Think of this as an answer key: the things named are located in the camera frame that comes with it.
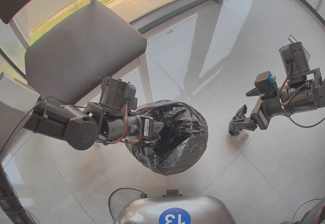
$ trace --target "chair seat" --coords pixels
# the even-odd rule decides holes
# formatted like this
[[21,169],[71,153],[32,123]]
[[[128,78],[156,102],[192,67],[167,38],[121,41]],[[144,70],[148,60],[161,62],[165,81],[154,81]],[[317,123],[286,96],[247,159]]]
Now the chair seat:
[[27,83],[45,97],[75,104],[146,47],[147,40],[130,24],[102,3],[91,2],[26,50]]

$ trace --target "black plastic bag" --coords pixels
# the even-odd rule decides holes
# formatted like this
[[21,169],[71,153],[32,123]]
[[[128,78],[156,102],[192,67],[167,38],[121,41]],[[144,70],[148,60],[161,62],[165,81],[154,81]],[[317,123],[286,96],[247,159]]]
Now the black plastic bag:
[[162,175],[181,173],[193,166],[208,142],[205,118],[184,102],[160,100],[137,108],[138,115],[164,122],[164,127],[139,144],[125,144],[133,156],[153,172]]
[[[246,118],[245,114],[247,113],[247,106],[246,104],[244,104],[236,113],[235,116],[233,116],[233,118],[231,119],[231,121],[233,120],[237,120],[237,119],[242,119],[242,118]],[[237,137],[239,135],[239,132],[242,131],[242,129],[239,128],[235,128],[233,127],[229,122],[229,126],[228,126],[228,131],[231,137]]]

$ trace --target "trash can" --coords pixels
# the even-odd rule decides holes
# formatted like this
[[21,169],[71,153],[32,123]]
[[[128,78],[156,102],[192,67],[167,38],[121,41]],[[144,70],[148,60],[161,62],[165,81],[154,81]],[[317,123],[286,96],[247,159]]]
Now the trash can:
[[132,155],[153,172],[181,173],[203,155],[208,142],[205,118],[184,102],[160,100],[137,108],[138,115],[151,116],[164,127],[138,144],[125,144]]

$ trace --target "chair leg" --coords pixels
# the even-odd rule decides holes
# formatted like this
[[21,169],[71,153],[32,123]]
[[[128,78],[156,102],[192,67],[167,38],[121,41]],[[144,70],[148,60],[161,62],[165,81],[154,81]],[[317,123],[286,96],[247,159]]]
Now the chair leg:
[[150,86],[150,79],[149,79],[149,72],[148,72],[148,65],[147,65],[147,58],[146,54],[144,53],[139,58],[140,65],[138,66],[138,71],[140,75],[140,80],[144,92],[144,97],[147,103],[152,102],[152,93],[151,93],[151,86]]

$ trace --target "tiled floor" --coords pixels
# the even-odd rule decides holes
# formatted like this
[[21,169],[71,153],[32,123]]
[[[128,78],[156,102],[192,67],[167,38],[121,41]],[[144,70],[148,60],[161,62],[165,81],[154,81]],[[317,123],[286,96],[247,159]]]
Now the tiled floor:
[[[247,104],[250,112],[255,105],[256,97],[245,92],[257,74],[270,70],[278,82],[285,79],[278,49],[290,34],[310,52],[310,67],[325,74],[325,28],[298,0],[207,2],[148,32],[153,99],[185,101],[203,114],[209,125],[204,155],[184,173],[161,176],[123,144],[77,151],[49,137],[28,136],[4,163],[22,204],[42,224],[112,223],[113,190],[134,187],[154,197],[174,188],[221,199],[238,224],[291,220],[303,202],[325,195],[325,124],[301,129],[277,117],[268,130],[250,132],[238,143],[228,135],[237,109]],[[137,69],[124,79],[136,85],[139,104],[144,103]],[[325,110],[317,110],[293,117],[308,124],[324,116]],[[116,195],[115,216],[139,196]],[[303,206],[298,218],[313,205]]]

